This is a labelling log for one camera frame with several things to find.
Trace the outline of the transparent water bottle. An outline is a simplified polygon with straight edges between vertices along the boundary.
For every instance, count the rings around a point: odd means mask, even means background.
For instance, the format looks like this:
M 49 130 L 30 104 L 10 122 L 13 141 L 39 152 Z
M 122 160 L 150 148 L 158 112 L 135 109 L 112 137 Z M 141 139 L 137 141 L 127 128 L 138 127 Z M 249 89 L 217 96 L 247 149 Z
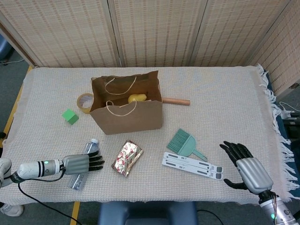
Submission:
M 98 140 L 91 139 L 91 141 L 86 144 L 83 154 L 89 154 L 96 151 L 99 151 Z M 77 191 L 81 190 L 86 182 L 87 176 L 87 172 L 72 175 L 68 187 Z

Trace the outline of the woven folding screen panel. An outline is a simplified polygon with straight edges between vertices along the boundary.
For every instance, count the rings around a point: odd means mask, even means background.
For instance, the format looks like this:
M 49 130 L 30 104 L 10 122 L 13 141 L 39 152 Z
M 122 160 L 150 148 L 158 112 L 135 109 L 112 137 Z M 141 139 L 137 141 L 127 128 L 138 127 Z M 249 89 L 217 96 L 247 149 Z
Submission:
M 120 67 L 108 0 L 0 0 L 0 34 L 33 67 Z
M 205 0 L 189 65 L 245 65 L 289 1 Z
M 300 0 L 290 0 L 247 61 L 260 64 L 270 75 L 278 97 L 300 83 Z
M 208 0 L 107 0 L 122 67 L 188 66 Z

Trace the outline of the yellowish tape roll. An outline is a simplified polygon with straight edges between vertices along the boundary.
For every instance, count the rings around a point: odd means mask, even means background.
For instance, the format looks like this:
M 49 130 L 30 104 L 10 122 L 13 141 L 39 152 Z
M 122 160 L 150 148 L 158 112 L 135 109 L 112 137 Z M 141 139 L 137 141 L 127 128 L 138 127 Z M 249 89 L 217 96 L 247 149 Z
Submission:
M 89 114 L 93 105 L 94 97 L 91 93 L 83 93 L 77 99 L 77 107 L 85 114 Z

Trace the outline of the brown paper bag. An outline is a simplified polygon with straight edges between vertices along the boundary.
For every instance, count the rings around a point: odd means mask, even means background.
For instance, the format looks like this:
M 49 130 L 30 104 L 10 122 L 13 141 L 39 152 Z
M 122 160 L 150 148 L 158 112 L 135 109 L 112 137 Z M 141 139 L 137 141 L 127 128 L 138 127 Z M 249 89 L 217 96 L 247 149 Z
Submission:
M 94 101 L 90 115 L 106 135 L 162 127 L 163 102 L 157 71 L 92 78 L 91 85 Z M 129 104 L 132 94 L 145 94 L 147 100 Z

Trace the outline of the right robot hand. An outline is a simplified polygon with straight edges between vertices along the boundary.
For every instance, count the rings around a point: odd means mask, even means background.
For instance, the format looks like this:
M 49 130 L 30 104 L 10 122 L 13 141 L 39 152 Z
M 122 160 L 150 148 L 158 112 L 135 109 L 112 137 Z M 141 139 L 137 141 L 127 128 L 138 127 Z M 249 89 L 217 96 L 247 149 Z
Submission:
M 224 179 L 226 185 L 233 189 L 249 190 L 254 195 L 272 190 L 273 180 L 262 163 L 253 157 L 246 146 L 227 141 L 219 146 L 226 152 L 242 178 L 241 183 L 233 183 L 229 179 Z

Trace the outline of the gold red snack packet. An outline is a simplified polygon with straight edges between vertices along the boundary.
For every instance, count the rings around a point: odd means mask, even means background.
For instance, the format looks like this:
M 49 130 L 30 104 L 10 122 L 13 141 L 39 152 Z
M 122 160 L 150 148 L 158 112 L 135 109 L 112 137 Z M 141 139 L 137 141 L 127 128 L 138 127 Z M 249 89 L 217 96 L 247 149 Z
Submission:
M 142 154 L 143 150 L 141 147 L 131 140 L 126 140 L 111 168 L 122 176 L 127 177 L 131 168 Z

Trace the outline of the blue padded seat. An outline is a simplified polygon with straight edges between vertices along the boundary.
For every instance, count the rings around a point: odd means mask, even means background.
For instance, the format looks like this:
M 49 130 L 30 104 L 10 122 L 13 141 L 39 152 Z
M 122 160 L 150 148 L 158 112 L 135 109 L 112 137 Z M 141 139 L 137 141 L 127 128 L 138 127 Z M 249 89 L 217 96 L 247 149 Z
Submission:
M 195 202 L 106 202 L 97 225 L 198 225 Z

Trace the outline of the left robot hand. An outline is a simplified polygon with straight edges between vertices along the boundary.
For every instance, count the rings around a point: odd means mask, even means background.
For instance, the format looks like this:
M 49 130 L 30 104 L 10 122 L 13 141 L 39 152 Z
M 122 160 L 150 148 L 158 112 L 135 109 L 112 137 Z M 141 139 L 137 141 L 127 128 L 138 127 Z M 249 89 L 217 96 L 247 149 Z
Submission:
M 62 162 L 66 175 L 98 171 L 103 169 L 105 163 L 103 157 L 99 155 L 99 151 L 88 154 L 68 155 L 63 158 Z

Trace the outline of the wooden rolling stick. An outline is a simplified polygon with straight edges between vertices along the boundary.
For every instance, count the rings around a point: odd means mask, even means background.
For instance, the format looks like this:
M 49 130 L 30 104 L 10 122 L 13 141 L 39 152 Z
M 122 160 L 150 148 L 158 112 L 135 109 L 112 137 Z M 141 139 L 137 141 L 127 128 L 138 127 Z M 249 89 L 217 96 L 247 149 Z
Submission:
M 190 101 L 189 100 L 185 100 L 185 99 L 175 99 L 175 98 L 166 98 L 166 97 L 163 97 L 162 98 L 162 102 L 164 104 L 190 105 Z

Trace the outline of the white folding stand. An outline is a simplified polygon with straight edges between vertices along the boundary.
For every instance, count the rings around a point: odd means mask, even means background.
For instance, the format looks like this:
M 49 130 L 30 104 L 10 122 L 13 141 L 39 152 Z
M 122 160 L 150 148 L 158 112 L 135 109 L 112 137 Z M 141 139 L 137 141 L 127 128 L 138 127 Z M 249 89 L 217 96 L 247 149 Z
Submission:
M 162 165 L 215 180 L 223 179 L 223 167 L 169 152 L 164 153 Z

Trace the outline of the beige woven table cloth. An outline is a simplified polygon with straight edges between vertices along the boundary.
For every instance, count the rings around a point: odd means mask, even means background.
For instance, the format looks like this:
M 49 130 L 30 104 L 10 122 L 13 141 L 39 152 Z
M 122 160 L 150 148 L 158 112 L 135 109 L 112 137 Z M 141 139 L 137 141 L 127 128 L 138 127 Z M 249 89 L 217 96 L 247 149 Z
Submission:
M 223 181 L 162 165 L 167 144 L 178 129 L 196 139 L 196 148 L 208 161 L 223 167 L 224 177 L 241 182 L 240 175 L 220 144 L 241 143 L 258 158 L 273 179 L 273 191 L 284 201 L 297 186 L 288 174 L 292 154 L 282 146 L 273 128 L 272 108 L 265 81 L 255 66 L 160 67 L 158 78 L 163 97 L 190 100 L 190 106 L 163 105 L 160 129 L 105 135 L 92 117 L 76 105 L 90 93 L 93 77 L 145 74 L 152 68 L 46 68 L 30 71 L 3 146 L 3 157 L 12 160 L 12 171 L 25 162 L 62 159 L 81 154 L 86 143 L 98 139 L 105 161 L 100 171 L 88 173 L 80 191 L 68 187 L 69 176 L 59 181 L 26 181 L 0 188 L 0 201 L 11 205 L 43 202 L 109 201 L 218 201 L 258 203 L 246 190 L 235 190 Z M 79 120 L 73 125 L 62 114 L 70 109 Z M 111 168 L 121 147 L 131 140 L 143 154 L 127 177 Z

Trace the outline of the teal hand brush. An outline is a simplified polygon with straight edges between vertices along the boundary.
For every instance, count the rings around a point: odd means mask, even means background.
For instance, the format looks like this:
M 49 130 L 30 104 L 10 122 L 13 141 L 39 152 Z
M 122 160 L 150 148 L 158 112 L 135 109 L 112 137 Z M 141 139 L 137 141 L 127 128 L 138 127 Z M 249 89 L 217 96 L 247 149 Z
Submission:
M 194 154 L 201 160 L 205 162 L 208 161 L 207 157 L 196 149 L 195 138 L 181 128 L 178 129 L 173 138 L 167 144 L 167 149 L 180 156 L 189 157 L 191 154 Z

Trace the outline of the green cube block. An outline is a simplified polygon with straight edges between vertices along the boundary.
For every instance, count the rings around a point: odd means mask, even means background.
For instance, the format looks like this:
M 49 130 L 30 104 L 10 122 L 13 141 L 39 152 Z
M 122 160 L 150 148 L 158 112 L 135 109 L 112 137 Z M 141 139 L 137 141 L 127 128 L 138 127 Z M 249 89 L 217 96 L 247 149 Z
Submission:
M 62 117 L 65 121 L 67 121 L 69 124 L 73 125 L 79 120 L 79 116 L 72 110 L 67 109 L 63 114 Z

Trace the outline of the yellow pear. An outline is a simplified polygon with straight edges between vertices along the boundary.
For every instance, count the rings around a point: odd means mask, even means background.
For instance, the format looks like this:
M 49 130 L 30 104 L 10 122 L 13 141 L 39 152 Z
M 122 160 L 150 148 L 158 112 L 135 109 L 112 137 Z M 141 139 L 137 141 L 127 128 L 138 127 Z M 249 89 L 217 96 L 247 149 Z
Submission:
M 147 96 L 145 94 L 132 94 L 128 97 L 128 103 L 137 101 L 137 102 L 143 102 L 147 100 Z

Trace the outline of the black box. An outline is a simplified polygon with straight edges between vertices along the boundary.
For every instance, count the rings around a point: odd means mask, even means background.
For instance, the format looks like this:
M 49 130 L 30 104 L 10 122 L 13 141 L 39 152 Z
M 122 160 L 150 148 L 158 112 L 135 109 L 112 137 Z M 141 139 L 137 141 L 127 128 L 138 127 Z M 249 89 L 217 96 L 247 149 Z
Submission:
M 283 123 L 289 139 L 300 139 L 300 112 L 292 112 L 290 117 L 283 119 Z

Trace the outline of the white shoe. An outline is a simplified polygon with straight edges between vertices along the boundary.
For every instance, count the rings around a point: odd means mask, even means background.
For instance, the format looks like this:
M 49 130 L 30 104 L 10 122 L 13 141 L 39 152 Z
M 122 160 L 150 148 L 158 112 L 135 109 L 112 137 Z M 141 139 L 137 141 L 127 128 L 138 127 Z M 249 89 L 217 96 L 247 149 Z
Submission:
M 18 217 L 23 214 L 24 206 L 3 204 L 0 206 L 0 212 L 10 217 Z

